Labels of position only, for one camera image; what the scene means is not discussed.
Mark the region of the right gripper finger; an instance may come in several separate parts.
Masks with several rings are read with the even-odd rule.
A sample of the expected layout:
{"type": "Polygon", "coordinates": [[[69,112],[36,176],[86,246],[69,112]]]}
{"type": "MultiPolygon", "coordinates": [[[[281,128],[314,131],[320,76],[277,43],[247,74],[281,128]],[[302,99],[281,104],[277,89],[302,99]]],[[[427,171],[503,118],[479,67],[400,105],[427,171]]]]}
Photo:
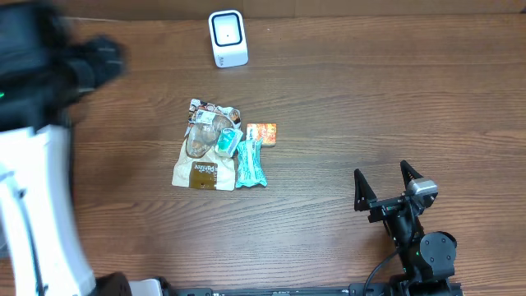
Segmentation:
{"type": "Polygon", "coordinates": [[[355,204],[369,204],[377,200],[376,194],[372,191],[365,176],[360,169],[354,170],[355,182],[355,204]]]}
{"type": "Polygon", "coordinates": [[[412,188],[416,180],[423,178],[406,160],[400,162],[400,168],[406,189],[412,188]]]}

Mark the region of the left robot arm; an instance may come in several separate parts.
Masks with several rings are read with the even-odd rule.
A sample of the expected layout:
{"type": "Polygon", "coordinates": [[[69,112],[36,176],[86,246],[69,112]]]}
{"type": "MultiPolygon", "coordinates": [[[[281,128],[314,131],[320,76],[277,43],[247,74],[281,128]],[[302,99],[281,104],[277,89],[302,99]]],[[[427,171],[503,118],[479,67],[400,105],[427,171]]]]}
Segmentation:
{"type": "Polygon", "coordinates": [[[67,110],[124,71],[105,36],[75,44],[43,1],[1,7],[1,226],[19,295],[128,295],[124,274],[96,277],[72,209],[67,110]]]}

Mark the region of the small teal tissue pack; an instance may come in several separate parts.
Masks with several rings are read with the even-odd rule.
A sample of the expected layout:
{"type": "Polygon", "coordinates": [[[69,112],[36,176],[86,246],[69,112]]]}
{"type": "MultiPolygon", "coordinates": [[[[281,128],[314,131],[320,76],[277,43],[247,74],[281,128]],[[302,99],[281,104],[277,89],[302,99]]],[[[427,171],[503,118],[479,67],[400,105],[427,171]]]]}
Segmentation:
{"type": "Polygon", "coordinates": [[[215,145],[215,154],[232,158],[238,144],[242,141],[243,132],[237,128],[224,128],[215,145]]]}

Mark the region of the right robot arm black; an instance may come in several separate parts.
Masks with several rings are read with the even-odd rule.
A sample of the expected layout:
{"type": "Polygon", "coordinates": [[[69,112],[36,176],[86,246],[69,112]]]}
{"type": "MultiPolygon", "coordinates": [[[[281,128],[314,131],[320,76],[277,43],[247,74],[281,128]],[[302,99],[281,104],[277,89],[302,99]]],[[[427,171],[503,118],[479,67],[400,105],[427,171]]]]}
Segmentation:
{"type": "Polygon", "coordinates": [[[394,242],[395,250],[379,263],[363,284],[351,284],[351,295],[461,295],[460,284],[451,284],[457,241],[449,233],[426,234],[418,216],[432,206],[438,186],[418,173],[407,161],[400,162],[405,190],[398,197],[379,200],[359,169],[355,182],[354,210],[367,211],[371,223],[381,222],[394,242]],[[373,284],[377,272],[399,257],[403,273],[387,283],[373,284]]]}

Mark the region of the orange tissue pack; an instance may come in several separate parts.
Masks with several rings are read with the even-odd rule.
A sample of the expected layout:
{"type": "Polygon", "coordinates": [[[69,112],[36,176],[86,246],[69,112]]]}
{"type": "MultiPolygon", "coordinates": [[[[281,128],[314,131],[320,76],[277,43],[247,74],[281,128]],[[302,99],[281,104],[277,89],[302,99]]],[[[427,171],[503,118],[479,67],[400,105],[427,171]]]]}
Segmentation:
{"type": "Polygon", "coordinates": [[[262,146],[275,146],[277,135],[276,123],[248,123],[247,139],[261,141],[262,146]]]}

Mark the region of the beige dried mushroom bag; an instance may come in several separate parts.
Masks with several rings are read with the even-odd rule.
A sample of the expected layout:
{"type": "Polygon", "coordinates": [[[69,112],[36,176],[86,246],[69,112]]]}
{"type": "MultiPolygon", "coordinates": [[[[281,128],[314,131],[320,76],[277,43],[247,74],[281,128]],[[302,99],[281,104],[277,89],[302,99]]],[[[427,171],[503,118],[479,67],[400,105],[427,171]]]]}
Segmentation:
{"type": "Polygon", "coordinates": [[[240,125],[238,109],[192,99],[184,141],[173,167],[172,185],[232,191],[236,182],[234,160],[217,149],[222,131],[238,130],[240,125]]]}

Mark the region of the teal snack packet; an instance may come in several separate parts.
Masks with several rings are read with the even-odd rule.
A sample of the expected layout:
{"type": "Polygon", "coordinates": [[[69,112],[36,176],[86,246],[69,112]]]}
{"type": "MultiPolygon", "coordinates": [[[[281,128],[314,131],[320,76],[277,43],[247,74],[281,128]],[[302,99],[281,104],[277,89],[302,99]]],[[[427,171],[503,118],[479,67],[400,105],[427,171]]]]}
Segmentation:
{"type": "Polygon", "coordinates": [[[237,151],[238,173],[235,187],[266,187],[268,182],[261,167],[261,141],[242,141],[237,151]]]}

